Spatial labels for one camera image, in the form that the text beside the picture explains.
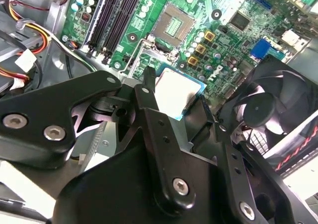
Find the cpu socket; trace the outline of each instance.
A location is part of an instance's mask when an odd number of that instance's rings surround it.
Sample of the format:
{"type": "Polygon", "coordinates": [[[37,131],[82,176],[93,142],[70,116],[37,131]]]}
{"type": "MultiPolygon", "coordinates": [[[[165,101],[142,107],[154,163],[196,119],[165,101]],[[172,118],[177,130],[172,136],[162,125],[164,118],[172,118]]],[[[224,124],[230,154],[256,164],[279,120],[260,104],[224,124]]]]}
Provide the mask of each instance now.
{"type": "Polygon", "coordinates": [[[173,4],[167,3],[153,29],[153,35],[178,47],[190,33],[194,23],[195,20],[188,14],[173,4]]]}

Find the fan blade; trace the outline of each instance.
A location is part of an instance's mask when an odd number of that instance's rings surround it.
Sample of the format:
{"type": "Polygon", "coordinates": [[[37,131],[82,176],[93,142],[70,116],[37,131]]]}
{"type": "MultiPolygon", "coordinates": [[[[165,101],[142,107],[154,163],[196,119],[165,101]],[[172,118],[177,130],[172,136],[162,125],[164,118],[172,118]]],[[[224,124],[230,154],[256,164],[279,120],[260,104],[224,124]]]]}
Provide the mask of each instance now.
{"type": "Polygon", "coordinates": [[[309,104],[307,94],[303,94],[293,107],[279,115],[279,123],[284,132],[291,132],[309,117],[309,104]]]}
{"type": "Polygon", "coordinates": [[[275,134],[271,132],[269,129],[265,129],[264,133],[266,135],[268,149],[273,148],[275,145],[277,145],[278,142],[280,142],[285,137],[285,135],[275,134]]]}
{"type": "Polygon", "coordinates": [[[242,106],[244,104],[247,104],[248,101],[250,101],[254,96],[257,96],[259,95],[259,93],[257,94],[254,94],[254,95],[251,95],[251,96],[247,96],[247,97],[244,97],[243,99],[241,99],[240,101],[238,101],[234,107],[238,107],[238,106],[242,106]]]}
{"type": "Polygon", "coordinates": [[[293,107],[299,98],[307,92],[308,87],[305,81],[289,72],[283,72],[283,88],[279,99],[287,109],[293,107]]]}
{"type": "Polygon", "coordinates": [[[280,77],[262,77],[254,81],[261,86],[265,92],[269,92],[276,97],[279,97],[282,87],[283,79],[280,77]]]}

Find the mounting hole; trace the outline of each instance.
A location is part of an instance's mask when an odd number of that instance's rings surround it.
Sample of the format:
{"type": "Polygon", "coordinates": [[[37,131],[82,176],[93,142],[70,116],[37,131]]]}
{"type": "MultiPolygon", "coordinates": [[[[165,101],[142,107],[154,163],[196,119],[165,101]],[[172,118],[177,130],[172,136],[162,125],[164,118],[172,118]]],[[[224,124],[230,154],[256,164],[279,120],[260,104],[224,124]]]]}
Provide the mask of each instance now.
{"type": "Polygon", "coordinates": [[[170,140],[169,140],[169,138],[168,138],[167,136],[164,136],[164,137],[163,137],[163,140],[164,140],[164,142],[166,142],[166,143],[170,143],[170,140]]]}
{"type": "Polygon", "coordinates": [[[108,77],[107,78],[107,81],[111,82],[111,83],[116,83],[116,80],[113,79],[112,77],[108,77]]]}
{"type": "Polygon", "coordinates": [[[116,111],[116,116],[118,117],[125,116],[126,114],[127,114],[127,110],[124,108],[120,108],[116,111]]]}
{"type": "Polygon", "coordinates": [[[237,174],[242,174],[242,172],[238,168],[234,168],[234,170],[237,174]]]}

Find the chip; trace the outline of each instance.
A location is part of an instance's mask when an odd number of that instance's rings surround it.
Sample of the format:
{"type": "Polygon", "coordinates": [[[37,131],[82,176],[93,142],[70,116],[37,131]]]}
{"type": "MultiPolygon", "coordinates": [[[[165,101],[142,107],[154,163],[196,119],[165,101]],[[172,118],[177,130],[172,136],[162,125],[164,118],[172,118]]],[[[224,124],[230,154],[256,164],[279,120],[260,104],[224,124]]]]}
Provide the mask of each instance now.
{"type": "Polygon", "coordinates": [[[237,29],[243,31],[249,24],[249,19],[246,18],[239,12],[236,12],[235,15],[230,19],[230,24],[232,24],[237,29]]]}
{"type": "Polygon", "coordinates": [[[215,34],[212,33],[211,31],[205,32],[204,38],[209,40],[210,42],[214,39],[215,34]]]}
{"type": "Polygon", "coordinates": [[[196,66],[196,64],[198,63],[198,60],[197,60],[195,57],[190,57],[190,58],[188,59],[188,63],[189,63],[190,65],[196,66]]]}
{"type": "Polygon", "coordinates": [[[81,14],[81,19],[85,22],[89,22],[90,21],[90,18],[91,18],[91,15],[90,14],[87,14],[87,13],[83,13],[81,14]]]}
{"type": "Polygon", "coordinates": [[[167,3],[152,33],[168,44],[178,47],[190,33],[194,23],[195,20],[188,14],[167,3]]]}
{"type": "Polygon", "coordinates": [[[199,52],[200,54],[203,54],[205,52],[206,48],[199,44],[198,47],[195,49],[195,51],[199,52]]]}

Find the black plastic bracket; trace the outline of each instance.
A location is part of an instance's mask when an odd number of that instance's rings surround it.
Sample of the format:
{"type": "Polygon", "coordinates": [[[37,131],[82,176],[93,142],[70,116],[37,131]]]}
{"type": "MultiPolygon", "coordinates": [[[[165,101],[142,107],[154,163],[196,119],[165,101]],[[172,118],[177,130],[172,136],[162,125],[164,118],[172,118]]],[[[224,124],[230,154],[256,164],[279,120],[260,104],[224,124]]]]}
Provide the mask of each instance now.
{"type": "Polygon", "coordinates": [[[1,100],[1,120],[9,114],[20,114],[27,124],[12,129],[0,123],[0,158],[44,169],[61,166],[74,146],[92,99],[114,95],[120,87],[114,75],[98,71],[1,100]],[[62,140],[45,138],[45,128],[52,125],[63,128],[66,135],[62,140]]]}

